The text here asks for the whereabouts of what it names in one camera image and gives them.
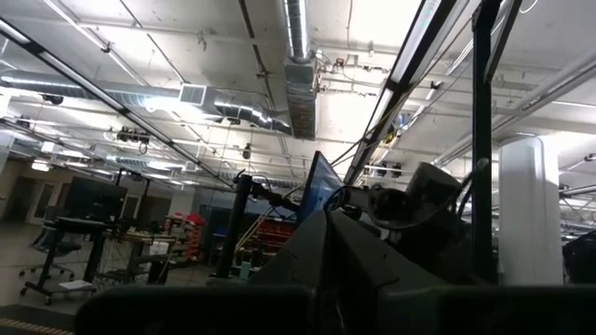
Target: chair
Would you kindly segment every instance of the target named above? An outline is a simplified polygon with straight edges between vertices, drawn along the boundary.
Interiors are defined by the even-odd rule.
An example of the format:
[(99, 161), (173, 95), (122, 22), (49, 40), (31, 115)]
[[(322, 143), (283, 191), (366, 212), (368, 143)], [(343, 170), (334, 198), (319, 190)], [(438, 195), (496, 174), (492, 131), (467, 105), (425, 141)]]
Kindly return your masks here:
[[(56, 210), (54, 210), (54, 208), (47, 208), (46, 219), (53, 220), (57, 216), (57, 214), (58, 213)], [(49, 251), (49, 248), (51, 247), (52, 242), (54, 241), (55, 238), (59, 238), (60, 240), (58, 241), (58, 244), (56, 245), (56, 252), (54, 254), (54, 257), (63, 257), (73, 251), (77, 251), (77, 250), (81, 249), (81, 245), (76, 244), (75, 242), (62, 241), (62, 239), (64, 238), (63, 234), (57, 235), (56, 231), (53, 228), (46, 227), (46, 226), (44, 226), (42, 228), (42, 231), (39, 234), (39, 236), (35, 239), (35, 241), (29, 247), (33, 248), (39, 252), (43, 252), (43, 253), (47, 254)], [(44, 268), (44, 264), (42, 263), (42, 264), (30, 267), (30, 268), (22, 269), (19, 272), (19, 276), (24, 276), (26, 271), (30, 271), (33, 274), (35, 272), (35, 270), (43, 269), (43, 268)], [(50, 265), (50, 270), (51, 269), (60, 270), (61, 274), (64, 274), (65, 272), (69, 273), (70, 274), (69, 279), (75, 278), (75, 272), (73, 270), (67, 269), (67, 268), (60, 266), (58, 264), (52, 263)]]

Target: concrete floor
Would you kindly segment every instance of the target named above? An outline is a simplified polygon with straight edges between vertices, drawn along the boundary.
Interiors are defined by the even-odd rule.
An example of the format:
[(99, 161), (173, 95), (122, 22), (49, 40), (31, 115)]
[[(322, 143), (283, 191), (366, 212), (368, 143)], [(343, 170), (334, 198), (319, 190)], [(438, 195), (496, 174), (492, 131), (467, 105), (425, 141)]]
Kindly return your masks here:
[[(40, 234), (41, 229), (42, 227), (39, 225), (28, 223), (0, 222), (0, 278), (2, 280), (2, 284), (0, 285), (0, 306), (23, 304), (73, 315), (76, 313), (78, 307), (90, 297), (88, 293), (70, 293), (68, 296), (57, 294), (53, 297), (53, 303), (50, 306), (44, 304), (45, 297), (42, 294), (31, 289), (28, 290), (24, 297), (21, 297), (19, 294), (24, 282), (27, 280), (36, 281), (41, 272), (41, 270), (37, 270), (35, 274), (27, 272), (24, 277), (19, 277), (20, 270), (42, 264), (46, 258), (46, 254), (29, 247)], [(77, 242), (80, 241), (82, 249), (56, 259), (56, 263), (73, 270), (75, 279), (80, 279), (85, 271), (91, 243), (81, 241), (78, 235), (67, 236), (65, 238), (73, 238)], [(127, 257), (128, 248), (126, 243), (108, 243), (104, 250), (100, 270), (105, 271), (111, 267), (122, 268), (125, 264), (123, 259)], [(204, 286), (211, 272), (213, 272), (213, 269), (206, 266), (176, 269), (169, 272), (166, 286)], [(52, 277), (48, 282), (60, 283), (68, 281), (68, 274), (59, 275), (57, 270), (52, 270), (51, 274)], [(96, 284), (100, 291), (114, 287), (113, 284), (102, 281)], [(140, 281), (132, 285), (145, 284)]]

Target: white ceiling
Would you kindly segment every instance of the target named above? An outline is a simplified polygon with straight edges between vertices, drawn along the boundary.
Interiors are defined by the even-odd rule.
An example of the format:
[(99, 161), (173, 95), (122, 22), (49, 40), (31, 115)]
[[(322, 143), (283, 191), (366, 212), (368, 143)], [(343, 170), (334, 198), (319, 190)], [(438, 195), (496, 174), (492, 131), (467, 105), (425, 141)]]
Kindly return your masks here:
[[(389, 166), (402, 163), (406, 173), (398, 180), (392, 180), (387, 173), (381, 180), (372, 178), (366, 182), (381, 181), (403, 187), (409, 179), (407, 171), (414, 170), (420, 161), (431, 161), (442, 154), (471, 130), (471, 53), (450, 77), (445, 77), (445, 74), (470, 41), (471, 23), (468, 18), (479, 2), (470, 1), (448, 42), (457, 36), (460, 29), (462, 33), (431, 70), (435, 76), (428, 77), (435, 82), (443, 82), (441, 90), (433, 97), (439, 98), (401, 135), (385, 157)], [(521, 7), (529, 8), (534, 2), (524, 0)], [(149, 85), (180, 86), (179, 78), (147, 36), (122, 27), (131, 26), (133, 19), (118, 0), (54, 0), (54, 3), (71, 18), (87, 23), (86, 26), (97, 24), (92, 32), (102, 41), (111, 42), (120, 58)], [(259, 68), (248, 43), (249, 34), (237, 1), (125, 0), (125, 3), (145, 28), (162, 31), (153, 31), (152, 37), (186, 80), (200, 85), (267, 93), (264, 81), (257, 77)], [(419, 4), (420, 1), (416, 0), (353, 0), (348, 31), (349, 0), (307, 1), (308, 31), (313, 48), (321, 49), (331, 61), (342, 58), (348, 64), (357, 62), (358, 65), (390, 69)], [(254, 42), (258, 44), (269, 72), (274, 107), (284, 114), (287, 112), (284, 75), (287, 53), (281, 2), (247, 2), (247, 6), (255, 33)], [(0, 12), (87, 77), (139, 85), (112, 58), (57, 15), (44, 0), (0, 0)], [(593, 53), (591, 32), (592, 28), (596, 28), (596, 22), (592, 19), (594, 12), (596, 2), (589, 0), (537, 0), (532, 10), (520, 14), (495, 76), (494, 105), (501, 111), (515, 112), (512, 106), (532, 89), (574, 60)], [(377, 52), (367, 55), (366, 51), (371, 47)], [(20, 70), (52, 73), (46, 65), (11, 44), (8, 44), (1, 59)], [(182, 146), (191, 153), (198, 150), (199, 156), (216, 169), (238, 172), (242, 168), (249, 168), (253, 173), (272, 178), (302, 181), (310, 167), (309, 159), (316, 150), (321, 150), (333, 160), (362, 136), (378, 99), (371, 94), (379, 92), (385, 79), (386, 73), (366, 73), (353, 68), (346, 68), (339, 74), (323, 74), (321, 89), (327, 91), (318, 94), (316, 141), (292, 139), (270, 130), (249, 127), (246, 122), (231, 127), (227, 121), (212, 124), (194, 114), (182, 113), (183, 121), (195, 123), (195, 131), (217, 150), (217, 154), (205, 150), (204, 146), (188, 143)], [(596, 94), (593, 93), (595, 80), (589, 80), (558, 101), (596, 104)], [(355, 84), (352, 81), (368, 84)], [(413, 91), (403, 112), (415, 113), (429, 88), (430, 80), (424, 80)], [(42, 108), (39, 102), (41, 100), (37, 97), (16, 97), (10, 104), (10, 110), (36, 120), (68, 124), (70, 126), (55, 127), (54, 130), (59, 131), (58, 134), (65, 139), (70, 138), (79, 144), (95, 142), (98, 146), (116, 150), (110, 133), (80, 127), (100, 127), (105, 130), (113, 127), (118, 130), (122, 126), (132, 126), (98, 102), (66, 99), (60, 108), (48, 104)], [(149, 113), (137, 109), (136, 112), (173, 139), (194, 140), (180, 123), (163, 111)], [(567, 167), (592, 152), (592, 144), (596, 144), (594, 129), (594, 108), (551, 103), (514, 127), (495, 135), (495, 145), (516, 135), (516, 132), (544, 135), (566, 131), (566, 135), (561, 135), (565, 145), (560, 155), (560, 166)], [(247, 143), (251, 143), (253, 150), (250, 161), (241, 156), (241, 149)], [(287, 157), (282, 146), (287, 147)], [(385, 149), (378, 149), (376, 154), (382, 154)], [(119, 150), (126, 154), (139, 154), (134, 147)], [(149, 148), (148, 154), (180, 159), (157, 142)], [(221, 163), (221, 156), (229, 167)], [(348, 165), (349, 160), (336, 167), (337, 172), (344, 174)], [(459, 157), (446, 168), (455, 176), (462, 177), (469, 172), (470, 167), (469, 159)], [(587, 163), (562, 174), (562, 181), (571, 186), (581, 186), (596, 183), (593, 180), (595, 177), (596, 167)]]

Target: desk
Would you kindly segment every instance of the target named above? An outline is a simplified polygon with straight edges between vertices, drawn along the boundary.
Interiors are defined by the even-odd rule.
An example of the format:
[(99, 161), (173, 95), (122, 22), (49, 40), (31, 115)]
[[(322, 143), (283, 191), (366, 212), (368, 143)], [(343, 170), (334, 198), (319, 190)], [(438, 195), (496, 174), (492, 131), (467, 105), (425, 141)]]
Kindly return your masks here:
[[(103, 233), (103, 236), (110, 239), (117, 239), (119, 241), (126, 241), (132, 245), (126, 269), (119, 269), (97, 274), (98, 278), (112, 279), (122, 282), (122, 284), (130, 283), (130, 281), (132, 281), (136, 275), (144, 275), (148, 273), (146, 270), (139, 271), (138, 265), (152, 261), (167, 261), (168, 256), (171, 253), (172, 245), (176, 243), (177, 240), (177, 238), (174, 236), (149, 234), (145, 232), (126, 232), (124, 234), (105, 232)], [(142, 255), (144, 246), (150, 245), (154, 242), (168, 243), (168, 253), (165, 255)]]
[(74, 218), (58, 217), (54, 221), (45, 221), (44, 226), (48, 229), (56, 231), (56, 238), (52, 241), (47, 251), (46, 262), (44, 268), (39, 276), (37, 283), (30, 281), (25, 282), (25, 287), (20, 291), (20, 295), (23, 296), (27, 292), (27, 288), (30, 288), (36, 292), (42, 293), (46, 296), (46, 305), (51, 304), (51, 297), (54, 293), (67, 293), (67, 292), (78, 292), (78, 291), (91, 291), (95, 292), (95, 287), (88, 286), (84, 288), (63, 288), (60, 285), (54, 285), (53, 288), (45, 286), (47, 273), (51, 263), (54, 261), (54, 254), (56, 253), (56, 246), (58, 241), (66, 233), (72, 234), (89, 234), (93, 238), (93, 248), (89, 254), (87, 261), (87, 267), (85, 268), (85, 274), (83, 280), (88, 283), (93, 281), (93, 276), (97, 271), (97, 264), (99, 263), (102, 249), (103, 249), (103, 238), (102, 232), (108, 229), (110, 226), (100, 221), (80, 220)]

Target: ceiling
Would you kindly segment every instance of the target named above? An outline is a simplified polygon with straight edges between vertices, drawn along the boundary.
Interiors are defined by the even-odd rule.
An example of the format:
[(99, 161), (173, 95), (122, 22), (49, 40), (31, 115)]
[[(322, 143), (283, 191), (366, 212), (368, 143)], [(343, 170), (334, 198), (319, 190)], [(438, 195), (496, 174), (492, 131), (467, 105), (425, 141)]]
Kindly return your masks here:
[[(401, 163), (403, 175), (397, 179), (391, 178), (390, 173), (384, 177), (365, 176), (363, 182), (402, 188), (419, 162), (433, 161), (469, 134), (473, 52), (462, 52), (471, 40), (469, 18), (478, 3), (479, 0), (470, 0), (443, 44), (441, 57), (401, 110), (406, 119), (416, 111), (422, 111), (420, 116), (401, 131), (397, 140), (381, 145), (373, 156), (389, 167)], [(59, 15), (52, 4), (76, 22), (83, 33)], [(244, 13), (241, 4), (246, 6)], [(287, 121), (284, 68), (288, 62), (288, 39), (281, 4), (217, 0), (0, 0), (0, 12), (4, 19), (100, 87), (107, 89), (103, 83), (110, 82), (177, 90), (183, 79), (256, 101), (276, 119)], [(160, 108), (130, 108), (215, 171), (231, 176), (245, 168), (271, 180), (285, 181), (280, 186), (291, 188), (304, 181), (316, 150), (332, 161), (360, 139), (419, 5), (416, 0), (306, 1), (306, 30), (312, 50), (317, 51), (320, 76), (314, 141), (251, 127), (254, 125), (246, 121), (239, 125), (228, 119), (214, 122), (200, 108), (176, 109), (177, 116)], [(590, 55), (596, 59), (589, 33), (596, 28), (591, 17), (596, 12), (595, 2), (524, 0), (521, 8), (493, 82), (495, 117), (521, 115), (516, 104), (550, 78), (567, 72), (577, 60)], [(247, 17), (252, 35), (247, 29)], [(111, 52), (103, 52), (86, 35), (109, 43)], [(255, 57), (255, 47), (261, 64)], [(345, 63), (341, 70), (332, 66), (338, 59)], [(0, 60), (0, 75), (15, 70), (59, 75), (13, 43), (4, 44)], [(439, 89), (431, 89), (431, 82), (440, 82)], [(559, 137), (563, 144), (559, 156), (564, 170), (561, 182), (571, 187), (593, 184), (596, 165), (585, 163), (567, 170), (592, 153), (592, 145), (596, 144), (596, 106), (592, 106), (596, 105), (596, 79), (587, 78), (580, 84), (555, 102), (497, 131), (494, 158), (498, 157), (500, 143), (520, 134)], [(140, 152), (138, 143), (118, 141), (117, 131), (134, 125), (100, 101), (66, 97), (56, 106), (31, 91), (3, 88), (2, 93), (12, 96), (8, 105), (10, 117), (24, 115), (34, 121), (35, 134), (20, 134), (19, 141), (34, 148), (36, 155), (48, 158), (39, 153), (41, 144), (36, 134), (49, 134), (86, 153), (102, 153), (103, 158), (135, 158), (141, 162), (137, 162), (139, 172), (167, 176), (162, 180), (172, 187), (185, 182), (223, 186), (207, 175), (188, 173), (186, 167), (148, 167), (150, 161), (183, 165), (185, 160), (156, 139), (150, 141), (145, 154), (142, 149)], [(247, 143), (251, 144), (250, 159), (242, 156)], [(444, 168), (461, 178), (471, 169), (469, 157), (465, 150), (452, 157)], [(63, 157), (61, 162), (73, 160)], [(336, 171), (344, 175), (349, 163), (347, 159), (335, 167)], [(117, 169), (117, 162), (96, 159), (88, 170)], [(494, 173), (495, 186), (497, 180), (498, 174)]]

